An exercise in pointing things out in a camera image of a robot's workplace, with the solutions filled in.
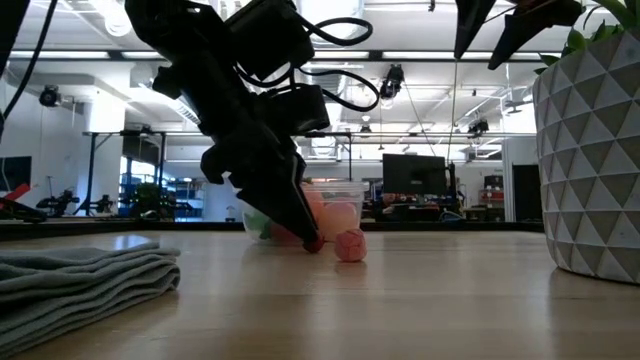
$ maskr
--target plant leaf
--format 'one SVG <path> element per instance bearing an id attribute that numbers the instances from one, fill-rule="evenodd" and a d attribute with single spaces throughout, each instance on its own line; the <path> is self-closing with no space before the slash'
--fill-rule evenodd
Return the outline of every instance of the plant leaf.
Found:
<path id="1" fill-rule="evenodd" d="M 637 0 L 624 0 L 624 4 L 627 6 L 627 9 L 634 16 L 637 16 L 636 11 L 638 10 L 636 1 Z"/>
<path id="2" fill-rule="evenodd" d="M 593 35 L 591 36 L 591 41 L 592 42 L 600 41 L 604 38 L 611 36 L 611 33 L 612 32 L 609 32 L 607 30 L 607 25 L 605 25 L 605 21 L 602 20 L 602 24 L 598 26 L 598 30 L 596 30 L 596 32 L 594 32 Z"/>
<path id="3" fill-rule="evenodd" d="M 582 23 L 582 30 L 586 30 L 587 29 L 587 22 L 589 21 L 589 19 L 591 18 L 591 15 L 593 15 L 593 12 L 602 8 L 602 5 L 598 5 L 596 7 L 594 7 L 593 9 L 591 9 L 591 11 L 589 11 L 589 14 L 587 14 L 587 17 L 584 19 L 584 23 Z"/>
<path id="4" fill-rule="evenodd" d="M 615 16 L 615 18 L 620 22 L 620 25 L 624 29 L 631 29 L 636 26 L 636 14 L 632 13 L 630 9 L 627 9 L 620 1 L 618 0 L 593 0 L 599 5 L 604 6 L 611 15 Z"/>
<path id="5" fill-rule="evenodd" d="M 567 45 L 573 50 L 583 50 L 587 47 L 587 41 L 581 32 L 572 28 L 567 38 Z"/>
<path id="6" fill-rule="evenodd" d="M 571 55 L 573 52 L 575 51 L 575 49 L 572 49 L 568 46 L 565 46 L 564 49 L 562 50 L 562 54 L 560 55 L 560 58 L 563 58 L 565 56 L 569 56 Z"/>
<path id="7" fill-rule="evenodd" d="M 551 66 L 557 63 L 558 60 L 560 60 L 559 57 L 553 56 L 553 55 L 542 55 L 542 54 L 538 54 L 538 55 L 540 56 L 540 60 L 542 60 L 542 62 L 547 66 Z"/>

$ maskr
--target orange ball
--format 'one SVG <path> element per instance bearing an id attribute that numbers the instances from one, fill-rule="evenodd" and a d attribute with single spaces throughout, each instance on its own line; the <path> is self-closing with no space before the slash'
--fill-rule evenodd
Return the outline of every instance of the orange ball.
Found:
<path id="1" fill-rule="evenodd" d="M 324 216 L 324 203 L 320 201 L 310 201 L 309 207 L 311 208 L 311 214 L 316 220 L 316 223 L 320 221 L 320 218 Z"/>
<path id="2" fill-rule="evenodd" d="M 358 211 L 352 203 L 329 203 L 324 208 L 324 214 L 318 221 L 320 232 L 325 240 L 335 242 L 336 236 L 350 229 L 358 228 L 360 219 Z"/>

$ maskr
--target monitor screen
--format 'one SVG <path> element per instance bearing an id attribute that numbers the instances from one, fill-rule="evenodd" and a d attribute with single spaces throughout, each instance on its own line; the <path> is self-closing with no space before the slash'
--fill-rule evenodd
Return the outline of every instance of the monitor screen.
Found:
<path id="1" fill-rule="evenodd" d="M 445 195 L 445 158 L 436 156 L 382 156 L 384 192 L 395 194 Z"/>
<path id="2" fill-rule="evenodd" d="M 31 186 L 31 156 L 0 158 L 0 191 L 13 191 L 22 184 Z"/>

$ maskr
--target security camera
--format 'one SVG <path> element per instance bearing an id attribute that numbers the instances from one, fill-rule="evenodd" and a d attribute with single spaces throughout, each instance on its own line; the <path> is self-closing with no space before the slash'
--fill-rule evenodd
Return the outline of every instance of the security camera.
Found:
<path id="1" fill-rule="evenodd" d="M 40 104 L 51 108 L 62 104 L 62 95 L 60 95 L 57 85 L 45 85 L 44 91 L 40 94 Z"/>
<path id="2" fill-rule="evenodd" d="M 402 65 L 392 64 L 380 87 L 380 98 L 388 100 L 396 97 L 402 89 L 403 82 L 404 71 L 402 70 Z"/>

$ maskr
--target potted plant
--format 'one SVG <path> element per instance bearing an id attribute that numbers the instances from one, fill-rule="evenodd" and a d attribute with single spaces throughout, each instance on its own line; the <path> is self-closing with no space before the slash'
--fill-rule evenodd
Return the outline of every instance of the potted plant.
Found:
<path id="1" fill-rule="evenodd" d="M 562 269 L 640 283 L 640 0 L 595 2 L 619 24 L 572 29 L 536 71 L 547 244 Z"/>

